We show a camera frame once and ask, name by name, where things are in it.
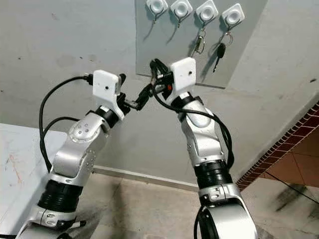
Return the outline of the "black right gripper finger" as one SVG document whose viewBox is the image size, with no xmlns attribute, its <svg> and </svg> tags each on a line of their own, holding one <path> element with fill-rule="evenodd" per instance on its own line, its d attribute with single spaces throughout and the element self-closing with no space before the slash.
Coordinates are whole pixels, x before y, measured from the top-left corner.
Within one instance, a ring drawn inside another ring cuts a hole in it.
<svg viewBox="0 0 319 239">
<path fill-rule="evenodd" d="M 151 77 L 162 78 L 169 73 L 169 68 L 159 59 L 155 58 L 151 61 Z"/>
</svg>

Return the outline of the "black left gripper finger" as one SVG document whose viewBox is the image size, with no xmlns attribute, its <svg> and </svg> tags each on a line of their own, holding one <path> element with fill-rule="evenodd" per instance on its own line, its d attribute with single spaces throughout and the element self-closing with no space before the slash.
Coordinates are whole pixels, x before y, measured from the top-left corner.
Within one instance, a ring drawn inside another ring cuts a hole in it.
<svg viewBox="0 0 319 239">
<path fill-rule="evenodd" d="M 146 85 L 138 95 L 138 98 L 135 100 L 135 109 L 142 110 L 150 100 L 153 85 Z"/>
</svg>

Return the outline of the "black car key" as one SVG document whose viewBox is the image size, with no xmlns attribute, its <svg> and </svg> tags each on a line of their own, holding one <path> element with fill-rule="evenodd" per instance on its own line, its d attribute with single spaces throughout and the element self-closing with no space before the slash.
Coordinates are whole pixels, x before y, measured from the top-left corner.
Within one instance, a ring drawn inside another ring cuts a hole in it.
<svg viewBox="0 0 319 239">
<path fill-rule="evenodd" d="M 213 67 L 213 72 L 215 73 L 218 69 L 219 61 L 223 59 L 226 53 L 226 49 L 229 45 L 233 43 L 233 36 L 230 31 L 223 32 L 222 36 L 219 39 L 219 43 L 216 48 L 215 54 L 215 64 Z"/>
</svg>

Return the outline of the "white folding table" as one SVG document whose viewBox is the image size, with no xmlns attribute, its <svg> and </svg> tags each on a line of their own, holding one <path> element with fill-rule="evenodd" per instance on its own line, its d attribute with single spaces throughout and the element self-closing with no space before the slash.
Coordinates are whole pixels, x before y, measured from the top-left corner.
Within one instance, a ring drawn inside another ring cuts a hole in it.
<svg viewBox="0 0 319 239">
<path fill-rule="evenodd" d="M 0 124 L 0 234 L 16 235 L 39 201 L 48 171 L 38 129 Z"/>
</svg>

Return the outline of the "white square wall hook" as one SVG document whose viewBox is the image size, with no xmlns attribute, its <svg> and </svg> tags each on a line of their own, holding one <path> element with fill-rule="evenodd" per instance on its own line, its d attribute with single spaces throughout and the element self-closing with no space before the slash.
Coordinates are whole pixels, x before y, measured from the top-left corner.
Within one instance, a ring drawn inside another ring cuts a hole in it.
<svg viewBox="0 0 319 239">
<path fill-rule="evenodd" d="M 206 0 L 194 11 L 194 13 L 195 18 L 201 23 L 201 30 L 204 30 L 209 23 L 212 23 L 212 21 L 219 17 L 219 11 L 214 0 Z"/>
<path fill-rule="evenodd" d="M 230 32 L 234 27 L 240 25 L 245 19 L 246 15 L 240 3 L 235 3 L 221 14 L 221 20 L 226 26 L 226 32 Z"/>
<path fill-rule="evenodd" d="M 180 28 L 182 21 L 193 13 L 189 0 L 175 0 L 169 9 L 178 20 L 177 28 Z"/>
<path fill-rule="evenodd" d="M 168 3 L 166 0 L 146 0 L 146 7 L 153 14 L 153 24 L 157 19 L 168 10 Z"/>
</svg>

